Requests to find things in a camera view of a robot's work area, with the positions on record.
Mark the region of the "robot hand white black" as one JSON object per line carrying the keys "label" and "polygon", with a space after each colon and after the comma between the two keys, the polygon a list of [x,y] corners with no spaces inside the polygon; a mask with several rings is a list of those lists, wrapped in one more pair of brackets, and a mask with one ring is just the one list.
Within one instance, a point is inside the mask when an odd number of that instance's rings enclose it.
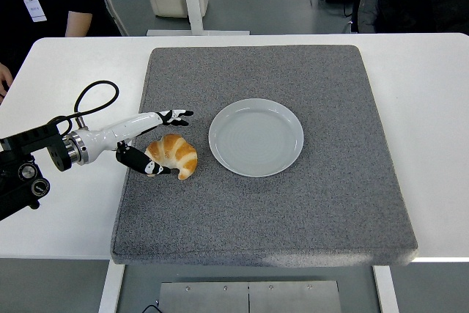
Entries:
{"label": "robot hand white black", "polygon": [[187,126],[182,118],[192,115],[193,112],[187,110],[140,113],[101,130],[78,129],[70,134],[78,149],[77,163],[89,164],[96,161],[102,152],[114,151],[117,161],[136,172],[149,176],[169,174],[170,168],[152,161],[128,142],[159,125]]}

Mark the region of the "person's hand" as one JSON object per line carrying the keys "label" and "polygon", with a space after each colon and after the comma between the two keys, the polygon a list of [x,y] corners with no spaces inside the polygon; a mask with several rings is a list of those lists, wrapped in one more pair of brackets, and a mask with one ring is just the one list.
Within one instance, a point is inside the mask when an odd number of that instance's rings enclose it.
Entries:
{"label": "person's hand", "polygon": [[0,103],[2,103],[13,83],[10,69],[2,63],[0,64],[0,80]]}

